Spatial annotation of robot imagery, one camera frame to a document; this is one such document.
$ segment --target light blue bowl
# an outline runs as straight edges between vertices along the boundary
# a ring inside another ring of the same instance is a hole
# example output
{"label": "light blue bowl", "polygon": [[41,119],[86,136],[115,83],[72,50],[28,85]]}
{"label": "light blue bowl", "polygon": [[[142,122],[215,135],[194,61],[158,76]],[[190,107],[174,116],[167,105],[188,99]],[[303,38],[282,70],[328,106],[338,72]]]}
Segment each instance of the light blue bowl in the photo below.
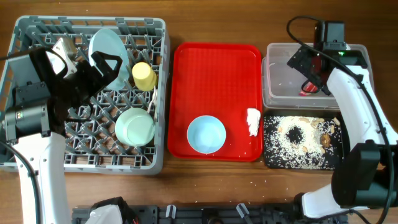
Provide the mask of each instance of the light blue bowl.
{"label": "light blue bowl", "polygon": [[209,154],[219,150],[226,139],[223,123],[213,116],[195,118],[188,127],[189,145],[197,152]]}

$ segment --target light blue plate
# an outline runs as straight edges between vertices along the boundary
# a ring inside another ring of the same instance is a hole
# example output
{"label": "light blue plate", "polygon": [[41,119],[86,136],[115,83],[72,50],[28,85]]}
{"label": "light blue plate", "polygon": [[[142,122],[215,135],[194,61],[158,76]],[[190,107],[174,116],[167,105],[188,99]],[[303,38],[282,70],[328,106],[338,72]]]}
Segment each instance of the light blue plate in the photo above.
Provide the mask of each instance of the light blue plate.
{"label": "light blue plate", "polygon": [[195,118],[188,127],[189,145],[197,152],[209,154],[219,150],[226,139],[223,123],[213,116]]}
{"label": "light blue plate", "polygon": [[[120,67],[118,77],[111,82],[107,88],[111,90],[121,90],[124,88],[124,80],[128,80],[130,73],[126,68],[129,65],[129,56],[127,55],[126,48],[120,37],[110,29],[100,29],[91,38],[90,44],[88,45],[88,60],[90,65],[94,66],[95,62],[91,58],[93,52],[102,52],[110,55],[119,56],[123,60],[123,64]],[[106,60],[106,63],[114,69],[116,66],[115,60]]]}

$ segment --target yellow cup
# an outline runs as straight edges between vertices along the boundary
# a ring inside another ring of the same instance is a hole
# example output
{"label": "yellow cup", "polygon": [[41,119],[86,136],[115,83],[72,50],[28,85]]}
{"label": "yellow cup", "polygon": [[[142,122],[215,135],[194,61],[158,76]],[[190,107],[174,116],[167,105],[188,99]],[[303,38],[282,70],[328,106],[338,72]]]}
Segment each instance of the yellow cup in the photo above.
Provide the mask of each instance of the yellow cup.
{"label": "yellow cup", "polygon": [[153,69],[145,62],[139,62],[133,66],[132,78],[136,87],[143,91],[153,90],[157,84],[157,75]]}

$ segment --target plastic container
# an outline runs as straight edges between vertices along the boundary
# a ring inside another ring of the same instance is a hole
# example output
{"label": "plastic container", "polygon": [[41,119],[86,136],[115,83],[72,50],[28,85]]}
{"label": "plastic container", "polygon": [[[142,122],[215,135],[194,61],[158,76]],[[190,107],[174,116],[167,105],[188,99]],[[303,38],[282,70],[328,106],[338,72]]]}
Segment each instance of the plastic container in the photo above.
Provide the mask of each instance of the plastic container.
{"label": "plastic container", "polygon": [[[175,51],[167,145],[184,159],[254,161],[262,152],[262,125],[249,136],[248,108],[262,112],[261,54],[243,44],[184,43]],[[197,117],[218,118],[224,145],[211,154],[190,147],[189,124]]]}
{"label": "plastic container", "polygon": [[[351,50],[362,52],[368,64],[369,79],[373,85],[373,73],[366,47],[349,44]],[[262,61],[262,97],[268,108],[339,110],[333,95],[327,96],[322,91],[310,96],[300,96],[302,84],[307,80],[296,69],[290,68],[289,61],[300,44],[273,43],[267,47],[267,57]]]}
{"label": "plastic container", "polygon": [[[88,46],[100,29],[114,31],[123,41],[130,59],[129,72],[137,62],[145,61],[159,76],[156,108],[149,113],[155,120],[155,138],[146,146],[135,149],[117,140],[114,125],[120,114],[129,108],[143,108],[152,99],[152,91],[138,90],[126,82],[122,90],[104,89],[91,98],[94,113],[83,124],[67,123],[65,171],[97,172],[103,174],[154,175],[162,170],[165,139],[165,91],[169,77],[170,39],[165,22],[156,18],[136,17],[67,17],[22,16],[12,33],[8,54],[31,47],[52,47],[57,39],[66,37],[78,47],[78,57],[88,60]],[[5,63],[0,87],[0,119],[11,105],[10,90],[13,74]],[[70,110],[72,117],[88,115],[86,106]],[[10,154],[0,153],[0,166],[17,171]]]}

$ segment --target white cloth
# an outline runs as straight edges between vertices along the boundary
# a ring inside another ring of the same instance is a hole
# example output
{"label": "white cloth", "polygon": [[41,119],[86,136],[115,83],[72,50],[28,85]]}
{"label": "white cloth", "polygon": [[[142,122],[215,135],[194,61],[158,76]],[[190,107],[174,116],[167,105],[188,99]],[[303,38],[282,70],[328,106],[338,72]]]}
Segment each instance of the white cloth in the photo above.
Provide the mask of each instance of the white cloth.
{"label": "white cloth", "polygon": [[261,113],[257,109],[254,108],[248,108],[248,118],[247,122],[249,125],[249,136],[257,136],[259,132],[259,125],[260,125],[260,118],[261,118]]}

